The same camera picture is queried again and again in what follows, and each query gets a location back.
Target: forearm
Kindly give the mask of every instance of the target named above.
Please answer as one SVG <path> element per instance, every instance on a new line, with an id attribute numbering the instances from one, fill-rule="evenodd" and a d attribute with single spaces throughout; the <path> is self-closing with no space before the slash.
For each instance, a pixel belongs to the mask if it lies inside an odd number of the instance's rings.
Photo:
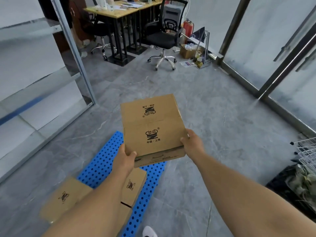
<path id="1" fill-rule="evenodd" d="M 44 237 L 112 237 L 127 173 L 112 172 L 80 203 L 66 212 Z"/>
<path id="2" fill-rule="evenodd" d="M 206 154 L 197 155 L 192 159 L 235 237 L 316 234 L 315 224 L 277 194 Z"/>

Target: white wire basket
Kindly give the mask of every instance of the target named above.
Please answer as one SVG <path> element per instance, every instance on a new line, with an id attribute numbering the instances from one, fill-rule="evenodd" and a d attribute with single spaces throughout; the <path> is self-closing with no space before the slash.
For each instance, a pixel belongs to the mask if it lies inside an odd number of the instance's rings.
<path id="1" fill-rule="evenodd" d="M 297 142 L 291 142 L 297 148 L 296 155 L 300 156 L 300 162 L 316 175 L 316 138 L 310 138 Z"/>

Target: printed logo on box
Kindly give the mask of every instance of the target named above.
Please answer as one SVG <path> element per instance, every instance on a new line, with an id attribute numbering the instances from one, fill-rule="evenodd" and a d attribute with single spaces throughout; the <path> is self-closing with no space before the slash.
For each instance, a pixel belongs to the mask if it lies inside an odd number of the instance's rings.
<path id="1" fill-rule="evenodd" d="M 58 199 L 61 199 L 62 202 L 65 202 L 69 194 L 66 193 L 66 191 L 63 192 L 63 195 L 59 197 Z"/>
<path id="2" fill-rule="evenodd" d="M 126 188 L 130 189 L 130 190 L 133 190 L 134 189 L 134 186 L 135 186 L 135 183 L 132 183 L 131 181 L 128 182 Z"/>
<path id="3" fill-rule="evenodd" d="M 145 109 L 145 114 L 143 115 L 143 117 L 156 113 L 155 108 L 154 108 L 154 104 L 149 105 L 149 106 L 145 105 L 145 106 L 143 106 L 143 108 Z"/>
<path id="4" fill-rule="evenodd" d="M 156 142 L 156 141 L 160 141 L 160 139 L 158 139 L 158 130 L 160 128 L 158 127 L 157 130 L 152 130 L 152 131 L 146 131 L 146 135 L 147 135 L 147 143 L 152 143 L 152 142 Z"/>

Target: hand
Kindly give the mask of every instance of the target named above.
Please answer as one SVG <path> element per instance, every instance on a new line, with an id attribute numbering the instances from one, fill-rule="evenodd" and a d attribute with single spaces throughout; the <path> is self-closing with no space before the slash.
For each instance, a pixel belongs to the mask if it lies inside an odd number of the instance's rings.
<path id="1" fill-rule="evenodd" d="M 118 149 L 118 153 L 113 160 L 112 172 L 124 173 L 127 177 L 134 168 L 136 155 L 136 151 L 133 151 L 130 155 L 126 155 L 125 144 L 121 144 Z"/>
<path id="2" fill-rule="evenodd" d="M 185 150 L 186 154 L 193 161 L 195 161 L 196 156 L 199 156 L 199 155 L 205 153 L 204 146 L 203 146 L 203 141 L 191 129 L 186 129 L 186 131 L 188 132 L 189 138 L 182 137 L 180 139 L 180 141 L 184 145 L 184 150 Z"/>

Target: glass door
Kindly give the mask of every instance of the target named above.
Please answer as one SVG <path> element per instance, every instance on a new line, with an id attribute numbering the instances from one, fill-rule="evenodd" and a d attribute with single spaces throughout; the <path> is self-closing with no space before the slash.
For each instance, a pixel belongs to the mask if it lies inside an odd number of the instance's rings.
<path id="1" fill-rule="evenodd" d="M 260 89 L 316 22 L 316 0 L 251 0 L 224 62 Z"/>
<path id="2" fill-rule="evenodd" d="M 271 99 L 316 131 L 316 46 L 270 93 Z"/>

